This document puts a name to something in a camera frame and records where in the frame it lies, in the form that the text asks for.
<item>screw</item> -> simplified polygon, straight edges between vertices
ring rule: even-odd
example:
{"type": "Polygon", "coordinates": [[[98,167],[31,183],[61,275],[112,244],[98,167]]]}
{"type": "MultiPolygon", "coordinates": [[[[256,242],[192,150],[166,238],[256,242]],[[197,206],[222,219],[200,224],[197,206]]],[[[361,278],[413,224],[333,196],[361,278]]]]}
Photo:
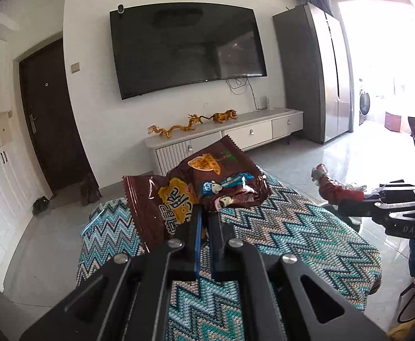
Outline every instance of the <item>screw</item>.
{"type": "Polygon", "coordinates": [[[294,254],[283,254],[282,255],[282,261],[285,264],[294,264],[297,262],[297,257],[294,254]]]}
{"type": "Polygon", "coordinates": [[[244,245],[241,239],[239,238],[232,238],[228,241],[228,245],[231,247],[239,248],[244,245]]]}
{"type": "Polygon", "coordinates": [[[124,264],[129,261],[129,257],[124,253],[120,253],[120,254],[116,254],[113,257],[113,260],[116,264],[124,264]]]}
{"type": "Polygon", "coordinates": [[[182,246],[182,241],[177,238],[172,238],[171,240],[168,240],[168,246],[172,249],[177,249],[182,246]]]}

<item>tv stand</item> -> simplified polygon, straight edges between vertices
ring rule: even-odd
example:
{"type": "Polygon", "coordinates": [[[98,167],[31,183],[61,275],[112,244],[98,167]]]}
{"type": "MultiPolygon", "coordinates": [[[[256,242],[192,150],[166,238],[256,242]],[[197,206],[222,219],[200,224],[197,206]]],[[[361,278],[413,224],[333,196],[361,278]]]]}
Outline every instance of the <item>tv stand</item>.
{"type": "Polygon", "coordinates": [[[167,139],[151,136],[145,139],[155,174],[165,175],[183,159],[229,135],[243,151],[289,136],[303,128],[303,113],[299,110],[276,108],[239,114],[236,120],[197,124],[194,131],[175,132],[167,139]]]}

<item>golden dragon figurine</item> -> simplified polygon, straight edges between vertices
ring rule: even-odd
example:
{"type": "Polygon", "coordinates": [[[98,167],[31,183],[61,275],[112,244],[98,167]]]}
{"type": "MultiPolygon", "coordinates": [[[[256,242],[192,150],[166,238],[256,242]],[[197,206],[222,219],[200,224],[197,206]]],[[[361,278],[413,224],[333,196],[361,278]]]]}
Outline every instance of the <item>golden dragon figurine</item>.
{"type": "Polygon", "coordinates": [[[159,128],[156,125],[151,125],[148,128],[148,133],[158,133],[160,136],[166,136],[167,139],[171,138],[171,133],[176,130],[182,130],[182,131],[193,131],[195,128],[193,128],[193,125],[196,123],[203,123],[201,121],[201,117],[197,116],[196,114],[188,115],[188,125],[174,125],[169,130],[164,130],[163,128],[159,128]]]}

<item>brown snack bag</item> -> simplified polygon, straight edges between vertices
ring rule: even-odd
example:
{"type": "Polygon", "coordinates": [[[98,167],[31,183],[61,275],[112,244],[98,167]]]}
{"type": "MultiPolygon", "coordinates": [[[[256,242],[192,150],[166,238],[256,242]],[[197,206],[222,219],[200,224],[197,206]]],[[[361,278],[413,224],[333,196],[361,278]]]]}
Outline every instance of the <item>brown snack bag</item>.
{"type": "Polygon", "coordinates": [[[145,248],[172,238],[190,221],[194,203],[208,211],[251,207],[270,194],[256,165],[226,136],[159,175],[123,177],[127,203],[145,248]]]}
{"type": "Polygon", "coordinates": [[[190,184],[161,175],[124,176],[123,183],[133,222],[147,251],[172,238],[179,224],[190,221],[197,202],[190,184]]]}
{"type": "Polygon", "coordinates": [[[229,136],[184,159],[167,177],[193,185],[208,211],[257,206],[270,194],[266,176],[229,136]]]}

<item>television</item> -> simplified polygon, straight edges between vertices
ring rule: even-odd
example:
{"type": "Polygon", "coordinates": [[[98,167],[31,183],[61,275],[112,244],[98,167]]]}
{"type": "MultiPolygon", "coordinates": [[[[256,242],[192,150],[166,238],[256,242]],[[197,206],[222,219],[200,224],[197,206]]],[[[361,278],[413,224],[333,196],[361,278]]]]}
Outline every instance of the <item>television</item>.
{"type": "Polygon", "coordinates": [[[266,76],[252,9],[159,3],[110,12],[122,99],[216,79],[266,76]]]}

